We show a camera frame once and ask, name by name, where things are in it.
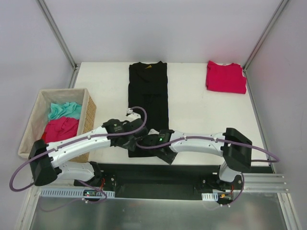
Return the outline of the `teal t-shirt in basket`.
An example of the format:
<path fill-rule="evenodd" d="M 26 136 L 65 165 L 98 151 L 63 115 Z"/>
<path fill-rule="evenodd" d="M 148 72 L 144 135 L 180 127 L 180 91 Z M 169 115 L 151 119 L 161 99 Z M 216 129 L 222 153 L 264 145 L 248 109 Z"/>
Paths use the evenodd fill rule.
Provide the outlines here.
<path fill-rule="evenodd" d="M 62 117 L 80 119 L 82 106 L 76 102 L 51 103 L 48 120 L 56 120 Z"/>

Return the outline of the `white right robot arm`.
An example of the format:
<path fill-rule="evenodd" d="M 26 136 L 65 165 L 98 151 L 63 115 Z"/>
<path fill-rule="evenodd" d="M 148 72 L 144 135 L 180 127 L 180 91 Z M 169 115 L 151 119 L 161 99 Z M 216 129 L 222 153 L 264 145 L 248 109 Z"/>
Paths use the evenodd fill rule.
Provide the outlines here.
<path fill-rule="evenodd" d="M 189 134 L 174 130 L 162 130 L 149 134 L 139 143 L 140 148 L 154 151 L 168 164 L 172 164 L 180 152 L 212 154 L 224 159 L 219 166 L 216 184 L 221 189 L 232 185 L 240 173 L 251 170 L 252 141 L 235 128 L 227 128 L 224 133 Z"/>

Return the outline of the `aluminium frame post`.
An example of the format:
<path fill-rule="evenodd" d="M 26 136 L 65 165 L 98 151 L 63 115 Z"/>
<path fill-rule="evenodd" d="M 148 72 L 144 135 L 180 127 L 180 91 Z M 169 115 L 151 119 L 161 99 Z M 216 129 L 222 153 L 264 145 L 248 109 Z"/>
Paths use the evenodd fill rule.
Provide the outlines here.
<path fill-rule="evenodd" d="M 57 26 L 57 23 L 55 21 L 55 19 L 52 16 L 52 13 L 49 9 L 49 7 L 47 6 L 47 3 L 45 0 L 36 0 L 43 16 L 45 17 L 55 39 L 57 40 L 64 56 L 66 57 L 66 59 L 68 60 L 70 66 L 72 67 L 73 70 L 76 70 L 77 68 L 77 64 L 64 40 L 64 37 L 62 36 L 59 27 Z"/>
<path fill-rule="evenodd" d="M 282 16 L 283 12 L 285 11 L 286 7 L 290 3 L 290 0 L 281 0 L 274 11 L 273 15 L 271 16 L 270 20 L 268 21 L 267 25 L 265 26 L 263 32 L 261 33 L 259 39 L 257 40 L 254 48 L 252 49 L 249 57 L 247 58 L 245 64 L 243 65 L 243 71 L 246 72 L 249 66 L 251 65 L 252 61 L 260 51 L 262 45 L 266 41 L 267 37 L 270 35 L 272 29 L 277 24 L 278 20 Z"/>

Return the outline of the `right aluminium frame post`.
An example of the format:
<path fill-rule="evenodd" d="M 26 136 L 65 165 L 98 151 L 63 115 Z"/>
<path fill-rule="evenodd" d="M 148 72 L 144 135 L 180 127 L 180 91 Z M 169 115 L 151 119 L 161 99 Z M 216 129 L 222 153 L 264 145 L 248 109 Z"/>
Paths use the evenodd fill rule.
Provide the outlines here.
<path fill-rule="evenodd" d="M 263 32 L 261 33 L 259 39 L 257 40 L 254 48 L 252 49 L 249 57 L 247 58 L 245 64 L 243 65 L 243 71 L 246 72 L 249 66 L 251 65 L 252 61 L 260 51 L 262 45 L 266 41 L 267 37 L 270 35 L 272 29 L 277 24 L 278 20 L 282 16 L 283 12 L 285 11 L 286 7 L 290 3 L 290 0 L 281 0 L 274 11 L 273 15 L 271 16 L 270 20 L 268 21 L 267 25 L 265 26 Z"/>

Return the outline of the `aluminium front rail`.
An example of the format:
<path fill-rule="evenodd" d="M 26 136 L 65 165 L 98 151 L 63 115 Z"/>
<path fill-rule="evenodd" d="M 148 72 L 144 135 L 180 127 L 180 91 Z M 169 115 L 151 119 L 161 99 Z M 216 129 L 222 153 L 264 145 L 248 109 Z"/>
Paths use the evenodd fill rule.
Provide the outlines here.
<path fill-rule="evenodd" d="M 218 180 L 217 166 L 98 164 L 95 167 L 100 171 L 98 177 L 86 184 L 117 193 L 130 186 L 139 190 L 151 185 L 155 188 L 183 186 L 185 190 L 192 188 L 199 193 L 232 189 L 255 192 L 286 190 L 283 176 L 272 173 L 269 167 L 252 167 L 250 173 L 240 173 L 230 183 Z"/>

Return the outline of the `red t-shirt in basket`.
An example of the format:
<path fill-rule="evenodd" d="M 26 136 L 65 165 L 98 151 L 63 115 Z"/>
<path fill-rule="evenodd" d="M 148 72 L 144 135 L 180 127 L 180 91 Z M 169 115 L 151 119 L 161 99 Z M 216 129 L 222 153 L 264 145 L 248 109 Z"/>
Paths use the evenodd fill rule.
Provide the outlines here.
<path fill-rule="evenodd" d="M 49 121 L 41 138 L 45 143 L 66 140 L 77 135 L 78 126 L 78 119 L 63 116 Z"/>

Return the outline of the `folded red t-shirt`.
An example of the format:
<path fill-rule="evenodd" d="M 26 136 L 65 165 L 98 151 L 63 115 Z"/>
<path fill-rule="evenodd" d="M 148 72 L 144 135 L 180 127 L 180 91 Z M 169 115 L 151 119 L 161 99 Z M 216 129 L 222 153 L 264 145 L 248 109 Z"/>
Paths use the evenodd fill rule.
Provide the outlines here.
<path fill-rule="evenodd" d="M 213 92 L 246 94 L 247 78 L 239 64 L 219 65 L 213 61 L 207 64 L 206 88 Z"/>

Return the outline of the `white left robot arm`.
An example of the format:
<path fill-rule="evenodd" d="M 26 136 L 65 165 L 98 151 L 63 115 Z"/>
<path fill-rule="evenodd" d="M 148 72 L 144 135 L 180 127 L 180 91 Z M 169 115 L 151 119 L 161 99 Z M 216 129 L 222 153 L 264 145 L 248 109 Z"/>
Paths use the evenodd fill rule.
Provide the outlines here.
<path fill-rule="evenodd" d="M 45 143 L 40 139 L 34 142 L 29 162 L 35 186 L 44 186 L 57 179 L 81 180 L 90 186 L 101 182 L 101 174 L 91 162 L 72 162 L 73 158 L 96 149 L 120 147 L 133 151 L 136 141 L 148 133 L 147 119 L 131 113 L 128 120 L 110 119 L 100 127 L 69 138 Z"/>

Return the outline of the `left aluminium frame post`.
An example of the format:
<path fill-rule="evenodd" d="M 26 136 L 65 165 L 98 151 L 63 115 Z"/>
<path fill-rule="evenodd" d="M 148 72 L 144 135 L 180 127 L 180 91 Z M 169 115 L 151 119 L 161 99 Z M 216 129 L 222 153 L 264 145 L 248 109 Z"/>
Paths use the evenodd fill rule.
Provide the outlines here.
<path fill-rule="evenodd" d="M 49 9 L 49 7 L 47 6 L 47 3 L 45 0 L 36 0 L 43 16 L 45 17 L 55 39 L 57 40 L 64 56 L 66 57 L 66 59 L 68 60 L 70 66 L 72 67 L 73 70 L 76 70 L 77 68 L 77 64 L 64 40 L 64 37 L 62 36 L 59 27 L 57 26 L 57 23 L 55 21 L 55 19 L 52 16 L 52 13 Z"/>

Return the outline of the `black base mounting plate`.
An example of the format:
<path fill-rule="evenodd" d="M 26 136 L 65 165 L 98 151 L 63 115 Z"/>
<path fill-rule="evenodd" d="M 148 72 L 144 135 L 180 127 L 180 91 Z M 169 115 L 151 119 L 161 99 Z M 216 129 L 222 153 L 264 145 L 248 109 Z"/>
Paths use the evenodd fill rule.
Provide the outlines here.
<path fill-rule="evenodd" d="M 91 163 L 94 177 L 86 181 L 115 192 L 116 198 L 201 200 L 214 190 L 240 190 L 241 176 L 218 180 L 218 166 Z"/>

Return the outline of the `black flower print t-shirt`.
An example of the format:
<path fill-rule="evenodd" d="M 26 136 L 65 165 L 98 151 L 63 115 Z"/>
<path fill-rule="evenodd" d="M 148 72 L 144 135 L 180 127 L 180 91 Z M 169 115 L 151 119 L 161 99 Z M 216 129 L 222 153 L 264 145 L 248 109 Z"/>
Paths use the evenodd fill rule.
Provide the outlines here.
<path fill-rule="evenodd" d="M 148 130 L 169 129 L 167 63 L 129 66 L 128 106 L 145 109 Z"/>

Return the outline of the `wicker laundry basket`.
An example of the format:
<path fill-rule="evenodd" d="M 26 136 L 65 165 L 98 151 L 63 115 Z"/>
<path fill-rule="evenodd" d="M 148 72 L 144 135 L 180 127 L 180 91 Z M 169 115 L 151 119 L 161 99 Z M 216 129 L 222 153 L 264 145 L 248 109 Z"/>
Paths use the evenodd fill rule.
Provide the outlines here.
<path fill-rule="evenodd" d="M 48 123 L 47 115 L 51 111 L 51 104 L 65 102 L 76 102 L 81 105 L 77 135 L 94 128 L 96 105 L 86 88 L 40 90 L 18 149 L 19 157 L 27 159 L 33 143 L 42 137 Z"/>

